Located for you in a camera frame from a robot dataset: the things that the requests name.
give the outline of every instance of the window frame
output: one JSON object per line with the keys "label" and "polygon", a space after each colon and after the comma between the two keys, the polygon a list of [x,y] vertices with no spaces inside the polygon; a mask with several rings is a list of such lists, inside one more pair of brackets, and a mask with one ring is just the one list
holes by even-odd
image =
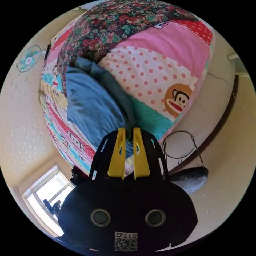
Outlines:
{"label": "window frame", "polygon": [[58,221],[54,218],[53,215],[50,214],[44,203],[41,201],[39,196],[37,195],[37,191],[42,188],[48,181],[50,181],[55,175],[60,174],[64,180],[66,180],[67,184],[61,188],[50,200],[48,200],[49,203],[51,203],[57,196],[60,195],[61,192],[63,192],[68,186],[70,186],[72,189],[75,187],[73,184],[65,177],[65,175],[62,173],[60,168],[58,167],[57,164],[54,165],[52,169],[50,169],[45,175],[43,175],[41,178],[39,178],[30,188],[27,189],[27,191],[22,195],[23,200],[26,201],[26,203],[29,204],[28,202],[28,197],[33,195],[41,208],[45,211],[45,213],[59,226]]}

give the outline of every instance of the qr code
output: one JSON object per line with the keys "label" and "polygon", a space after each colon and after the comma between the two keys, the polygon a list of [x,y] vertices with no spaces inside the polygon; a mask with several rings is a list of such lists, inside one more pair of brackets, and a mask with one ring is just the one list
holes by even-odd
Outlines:
{"label": "qr code", "polygon": [[138,233],[115,232],[115,251],[137,251]]}

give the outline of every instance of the window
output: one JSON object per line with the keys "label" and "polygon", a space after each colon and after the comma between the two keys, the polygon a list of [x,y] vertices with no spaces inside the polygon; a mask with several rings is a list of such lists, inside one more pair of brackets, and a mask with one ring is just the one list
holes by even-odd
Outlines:
{"label": "window", "polygon": [[35,184],[33,184],[22,196],[25,203],[29,204],[35,214],[47,225],[57,236],[62,236],[63,231],[60,228],[55,215],[51,215],[43,200],[47,199],[51,206],[57,200],[63,204],[66,196],[72,191],[74,186],[62,174],[57,166],[54,166]]}

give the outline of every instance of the polka dot fabric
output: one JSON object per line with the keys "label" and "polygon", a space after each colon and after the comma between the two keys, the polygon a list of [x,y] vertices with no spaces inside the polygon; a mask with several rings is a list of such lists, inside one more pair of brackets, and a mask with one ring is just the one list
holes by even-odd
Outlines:
{"label": "polka dot fabric", "polygon": [[116,77],[129,95],[171,121],[164,104],[167,89],[177,83],[193,91],[198,78],[180,63],[146,48],[126,46],[112,49],[99,65]]}

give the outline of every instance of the monkey face print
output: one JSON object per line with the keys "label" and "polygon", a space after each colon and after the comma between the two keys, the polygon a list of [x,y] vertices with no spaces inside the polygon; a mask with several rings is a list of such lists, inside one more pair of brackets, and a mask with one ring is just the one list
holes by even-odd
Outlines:
{"label": "monkey face print", "polygon": [[170,86],[165,93],[165,108],[168,113],[177,118],[185,108],[192,92],[188,85],[181,83]]}

